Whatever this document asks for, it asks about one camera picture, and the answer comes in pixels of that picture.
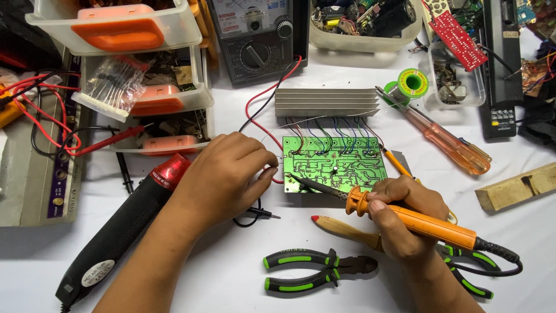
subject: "multimeter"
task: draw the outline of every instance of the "multimeter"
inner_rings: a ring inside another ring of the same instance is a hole
[[[233,87],[307,64],[309,0],[208,0]]]

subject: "red circuit board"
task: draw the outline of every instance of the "red circuit board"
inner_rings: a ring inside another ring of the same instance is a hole
[[[429,23],[450,51],[458,58],[467,72],[473,71],[488,60],[477,44],[467,35],[455,18],[446,11]]]

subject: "white table surface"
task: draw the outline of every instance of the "white table surface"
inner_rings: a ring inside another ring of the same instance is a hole
[[[527,30],[522,33],[522,56],[533,60],[540,41]],[[395,80],[401,70],[416,67],[425,53],[410,54],[409,44],[398,53],[363,53],[320,51],[310,46],[309,66],[289,78],[283,87],[368,88],[384,86]],[[216,132],[230,133],[246,120],[244,106],[248,99],[268,88],[271,83],[246,87],[232,92],[224,69],[213,76]],[[264,100],[252,104],[254,112]],[[278,126],[271,102],[257,121],[268,129]],[[415,104],[423,107],[422,100]],[[483,211],[474,190],[522,172],[554,162],[554,153],[517,136],[506,141],[486,144],[481,134],[478,111],[431,112],[430,116],[456,136],[463,136],[490,154],[492,167],[486,174],[473,178],[458,170],[430,142],[425,141],[412,125],[393,109],[379,111],[368,118],[369,125],[390,149],[402,151],[413,174],[430,189],[437,190],[459,218],[461,226],[476,230],[478,235],[519,253],[524,270],[514,277],[488,278],[463,272],[473,284],[494,291],[492,300],[479,300],[487,312],[553,312],[556,291],[555,245],[553,221],[556,210],[554,194],[541,196],[520,206],[498,213]],[[107,124],[100,117],[98,124]],[[262,139],[264,133],[254,125],[244,133]],[[274,132],[278,138],[293,135],[287,129]],[[95,141],[106,134],[97,133]],[[268,149],[281,155],[278,147],[266,138]],[[137,182],[165,158],[127,155],[127,164]],[[398,173],[385,162],[390,177]],[[38,228],[0,228],[0,312],[59,312],[54,292],[61,277],[83,246],[104,225],[127,198],[116,156],[108,149],[94,152],[87,161],[86,179],[82,184],[77,221],[72,224]],[[261,220],[243,229],[227,222],[195,246],[184,266],[172,304],[172,312],[412,312],[413,301],[396,264],[362,244],[328,234],[315,226],[311,215],[325,215],[347,222],[363,231],[373,231],[367,218],[347,216],[342,204],[314,194],[285,194],[283,186],[272,184],[262,196],[265,209],[282,219]],[[316,292],[274,296],[264,290],[267,276],[304,277],[314,268],[287,267],[272,273],[262,265],[262,258],[286,248],[309,248],[328,251],[334,248],[340,257],[369,255],[379,260],[379,269],[356,280],[341,280],[338,288],[329,284]],[[495,257],[504,269],[513,265]],[[110,281],[95,289],[89,297],[73,307],[72,312],[89,312],[100,299]]]

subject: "human hand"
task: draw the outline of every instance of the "human hand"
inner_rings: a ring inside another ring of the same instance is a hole
[[[408,231],[402,220],[387,205],[391,202],[407,209],[446,221],[448,206],[442,196],[425,188],[407,175],[387,178],[374,185],[366,196],[369,218],[375,222],[386,254],[403,267],[421,267],[436,255],[438,240]]]
[[[265,165],[270,167],[249,184]],[[238,132],[220,135],[189,166],[167,206],[202,233],[245,212],[268,189],[277,166],[258,140]]]

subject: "printed circuit board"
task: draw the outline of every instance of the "printed circuit board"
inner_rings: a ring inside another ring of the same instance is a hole
[[[286,193],[309,192],[300,190],[299,182],[288,177],[288,173],[344,192],[349,192],[355,185],[360,185],[362,190],[371,190],[376,182],[387,177],[375,137],[309,137],[304,139],[299,153],[296,151],[301,138],[284,137],[283,144]]]

